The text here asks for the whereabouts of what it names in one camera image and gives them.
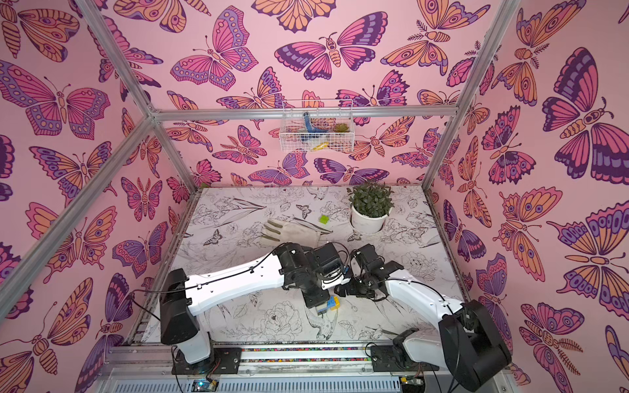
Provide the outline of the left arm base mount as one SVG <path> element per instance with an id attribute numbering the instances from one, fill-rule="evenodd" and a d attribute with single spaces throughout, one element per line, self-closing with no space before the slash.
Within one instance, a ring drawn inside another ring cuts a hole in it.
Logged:
<path id="1" fill-rule="evenodd" d="M 241 358 L 242 348 L 219 347 L 213 350 L 208 359 L 189 364 L 183 353 L 177 349 L 171 374 L 176 376 L 236 374 L 240 367 Z"/>

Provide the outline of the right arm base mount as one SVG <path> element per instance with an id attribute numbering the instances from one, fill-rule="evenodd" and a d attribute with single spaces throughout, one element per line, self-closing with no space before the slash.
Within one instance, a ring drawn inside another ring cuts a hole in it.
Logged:
<path id="1" fill-rule="evenodd" d="M 377 345 L 373 342 L 365 346 L 365 355 L 370 359 L 375 372 L 411 372 L 411 371 L 439 371 L 438 365 L 412 360 L 406 352 L 404 341 L 412 334 L 419 332 L 416 327 L 406 329 L 396 335 L 392 344 Z"/>

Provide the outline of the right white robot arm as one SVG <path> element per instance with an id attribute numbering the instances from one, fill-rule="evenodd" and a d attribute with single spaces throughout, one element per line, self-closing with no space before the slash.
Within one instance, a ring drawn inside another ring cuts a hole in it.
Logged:
<path id="1" fill-rule="evenodd" d="M 350 294 L 387 300 L 409 306 L 439 333 L 438 339 L 423 338 L 411 327 L 397 334 L 391 344 L 368 346 L 375 368 L 400 371 L 437 366 L 450 372 L 454 387 L 475 392 L 512 363 L 512 354 L 486 306 L 443 295 L 419 281 L 393 260 L 385 261 L 367 244 L 350 253 L 359 269 L 352 276 Z"/>

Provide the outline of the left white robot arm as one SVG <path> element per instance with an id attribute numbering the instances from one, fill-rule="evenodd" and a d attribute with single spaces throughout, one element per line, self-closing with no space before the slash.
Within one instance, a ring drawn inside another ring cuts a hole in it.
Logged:
<path id="1" fill-rule="evenodd" d="M 190 365 L 209 360 L 211 335 L 201 329 L 199 315 L 226 301 L 276 288 L 300 291 L 309 309 L 323 306 L 331 298 L 330 289 L 350 281 L 350 267 L 349 257 L 340 256 L 331 243 L 311 248 L 285 242 L 227 270 L 194 275 L 172 270 L 159 291 L 161 344 L 178 349 Z"/>

